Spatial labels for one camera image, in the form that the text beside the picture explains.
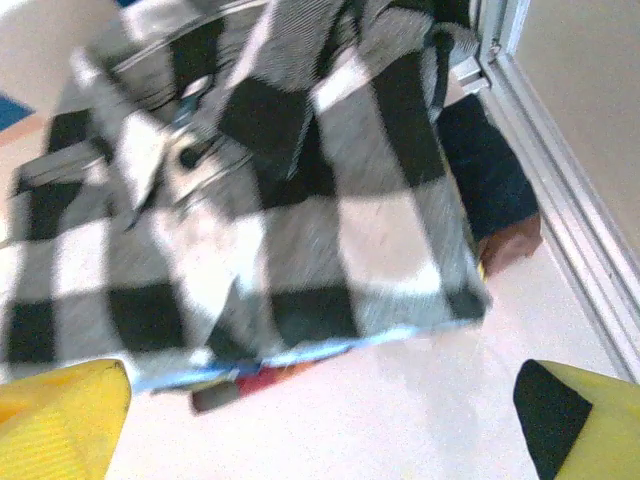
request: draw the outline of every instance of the black and white plaid shirt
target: black and white plaid shirt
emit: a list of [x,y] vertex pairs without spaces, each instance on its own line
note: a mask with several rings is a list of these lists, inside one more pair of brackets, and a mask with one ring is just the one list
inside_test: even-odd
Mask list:
[[[104,356],[134,382],[194,354],[281,365],[483,318],[430,123],[473,36],[430,2],[221,3],[143,0],[74,53],[2,252],[13,376]],[[191,170],[189,135],[211,142]]]

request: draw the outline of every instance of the beige wall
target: beige wall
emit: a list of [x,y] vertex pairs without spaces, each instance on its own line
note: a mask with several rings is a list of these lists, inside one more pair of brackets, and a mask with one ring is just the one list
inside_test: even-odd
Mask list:
[[640,255],[640,3],[531,0],[516,59]]
[[0,0],[0,91],[48,116],[69,56],[117,15],[112,0]]

